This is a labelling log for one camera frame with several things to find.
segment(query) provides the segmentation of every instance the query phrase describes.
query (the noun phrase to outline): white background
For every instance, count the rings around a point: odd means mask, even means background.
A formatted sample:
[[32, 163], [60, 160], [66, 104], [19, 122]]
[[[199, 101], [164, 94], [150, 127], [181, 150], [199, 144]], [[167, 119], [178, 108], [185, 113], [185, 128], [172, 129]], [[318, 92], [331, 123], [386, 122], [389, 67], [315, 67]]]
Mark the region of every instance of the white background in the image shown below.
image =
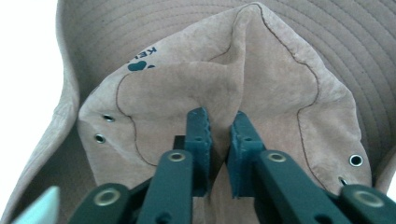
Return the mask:
[[61, 94], [55, 12], [56, 0], [0, 3], [0, 214]]

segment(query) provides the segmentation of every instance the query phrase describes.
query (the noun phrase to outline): blue heart logo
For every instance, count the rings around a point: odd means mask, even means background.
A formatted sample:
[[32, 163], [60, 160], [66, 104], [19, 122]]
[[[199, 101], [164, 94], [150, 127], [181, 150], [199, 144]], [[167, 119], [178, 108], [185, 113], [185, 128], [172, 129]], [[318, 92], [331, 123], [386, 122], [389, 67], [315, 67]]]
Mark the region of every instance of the blue heart logo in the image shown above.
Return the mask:
[[132, 71], [132, 72], [133, 71], [140, 71], [140, 70], [145, 69], [146, 65], [147, 65], [147, 63], [145, 61], [141, 61], [141, 62], [138, 62], [138, 63], [131, 63], [131, 64], [128, 65], [128, 69], [130, 71]]

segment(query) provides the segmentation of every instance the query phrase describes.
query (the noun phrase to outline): bucket hat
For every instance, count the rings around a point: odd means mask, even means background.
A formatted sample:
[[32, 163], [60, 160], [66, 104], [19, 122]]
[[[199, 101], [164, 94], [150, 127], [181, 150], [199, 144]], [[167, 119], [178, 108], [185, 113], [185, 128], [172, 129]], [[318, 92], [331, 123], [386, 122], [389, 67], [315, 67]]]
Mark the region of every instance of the bucket hat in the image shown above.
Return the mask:
[[205, 107], [211, 197], [196, 223], [255, 223], [222, 165], [238, 110], [318, 186], [387, 192], [396, 168], [392, 1], [59, 1], [64, 89], [3, 216], [50, 186], [60, 223], [95, 186], [132, 188]]

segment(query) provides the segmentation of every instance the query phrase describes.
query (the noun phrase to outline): suede fabric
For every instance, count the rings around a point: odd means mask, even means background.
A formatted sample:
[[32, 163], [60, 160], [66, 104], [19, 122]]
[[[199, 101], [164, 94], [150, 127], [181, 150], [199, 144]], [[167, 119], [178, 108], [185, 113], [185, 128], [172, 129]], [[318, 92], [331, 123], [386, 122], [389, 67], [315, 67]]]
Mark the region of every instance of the suede fabric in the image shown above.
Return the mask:
[[[139, 64], [139, 71], [131, 71]], [[150, 178], [175, 135], [185, 133], [187, 113], [201, 106], [215, 143], [213, 179], [241, 110], [267, 147], [289, 153], [319, 186], [338, 193], [340, 176], [371, 186], [369, 162], [358, 168], [345, 160], [358, 154], [368, 161], [351, 92], [262, 4], [209, 17], [146, 47], [95, 89], [80, 109], [78, 132], [96, 183], [133, 188]], [[106, 141], [97, 143], [96, 134]], [[215, 212], [204, 217], [240, 223], [239, 211], [256, 221], [251, 200], [228, 206], [227, 173], [218, 178], [203, 205]]]

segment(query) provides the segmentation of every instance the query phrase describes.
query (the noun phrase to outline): beige hat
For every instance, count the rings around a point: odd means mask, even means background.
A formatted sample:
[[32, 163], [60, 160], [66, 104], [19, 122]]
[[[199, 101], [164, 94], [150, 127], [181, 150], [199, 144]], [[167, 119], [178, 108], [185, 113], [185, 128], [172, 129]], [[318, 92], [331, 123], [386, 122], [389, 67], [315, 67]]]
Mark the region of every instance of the beige hat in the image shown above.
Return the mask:
[[200, 106], [217, 178], [194, 205], [196, 223], [257, 222], [251, 200], [231, 199], [222, 166], [238, 110], [320, 187], [374, 178], [386, 192], [396, 168], [394, 10], [385, 0], [61, 0], [63, 95], [2, 221], [52, 185], [60, 223], [96, 185], [136, 186]]

